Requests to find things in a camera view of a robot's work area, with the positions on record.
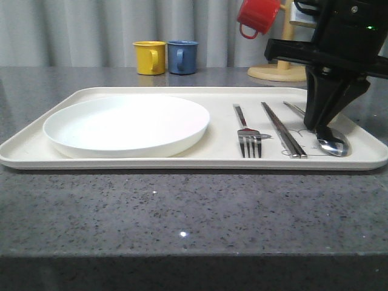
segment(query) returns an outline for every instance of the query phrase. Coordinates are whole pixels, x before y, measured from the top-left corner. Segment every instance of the fork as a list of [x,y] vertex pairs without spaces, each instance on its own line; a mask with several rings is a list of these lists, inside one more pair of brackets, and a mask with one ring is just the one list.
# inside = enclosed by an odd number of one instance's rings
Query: fork
[[244,158],[261,158],[261,135],[258,130],[247,127],[243,111],[239,104],[233,104],[242,129],[237,131],[241,153]]

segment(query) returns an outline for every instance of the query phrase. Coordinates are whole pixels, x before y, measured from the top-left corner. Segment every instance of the mug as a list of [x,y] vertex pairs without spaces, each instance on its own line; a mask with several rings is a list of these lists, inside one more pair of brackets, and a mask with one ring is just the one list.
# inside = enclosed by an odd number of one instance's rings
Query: mug
[[188,75],[196,72],[196,41],[169,41],[167,54],[169,72],[179,75]]
[[164,41],[136,41],[137,69],[141,75],[160,75],[166,71],[166,43]]
[[[279,0],[244,0],[237,16],[242,36],[247,39],[254,39],[259,32],[265,35],[271,28],[279,9]],[[243,25],[256,30],[255,34],[252,36],[246,35],[243,32]]]

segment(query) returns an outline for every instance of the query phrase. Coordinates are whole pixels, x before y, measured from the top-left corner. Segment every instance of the white tray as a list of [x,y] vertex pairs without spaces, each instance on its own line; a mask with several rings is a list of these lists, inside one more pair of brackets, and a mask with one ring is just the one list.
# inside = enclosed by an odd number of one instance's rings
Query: white tray
[[[131,94],[170,95],[203,105],[210,112],[204,137],[185,152],[169,158],[68,158],[57,152],[42,132],[44,121],[54,112],[78,102]],[[0,145],[0,162],[16,169],[287,169],[370,170],[388,162],[388,148],[382,142],[339,114],[330,124],[343,132],[352,149],[347,157],[325,155],[313,133],[283,101],[306,104],[306,91],[295,88],[245,87],[100,87],[75,92]],[[261,106],[265,101],[291,130],[308,154],[307,159],[287,156],[272,123]],[[239,122],[232,104],[239,103],[248,126],[268,133],[261,159],[241,157],[236,131]]]

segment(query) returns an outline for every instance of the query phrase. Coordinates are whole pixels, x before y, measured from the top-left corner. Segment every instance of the yellow mug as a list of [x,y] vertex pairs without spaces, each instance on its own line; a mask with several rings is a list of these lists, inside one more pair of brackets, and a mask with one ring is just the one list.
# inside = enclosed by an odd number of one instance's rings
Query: yellow mug
[[138,61],[138,74],[159,75],[166,71],[166,43],[164,41],[136,41],[133,45]]

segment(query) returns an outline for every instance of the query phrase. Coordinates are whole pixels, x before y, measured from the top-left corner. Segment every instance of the metal chopsticks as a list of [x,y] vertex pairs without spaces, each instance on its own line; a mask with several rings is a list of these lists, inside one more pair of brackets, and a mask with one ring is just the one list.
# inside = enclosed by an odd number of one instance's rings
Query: metal chopsticks
[[291,158],[307,158],[307,154],[304,152],[295,138],[293,138],[291,133],[287,130],[280,119],[275,115],[272,109],[267,105],[267,103],[262,102],[261,105],[264,107],[264,110],[267,112],[273,125],[276,127],[283,146],[290,152]]

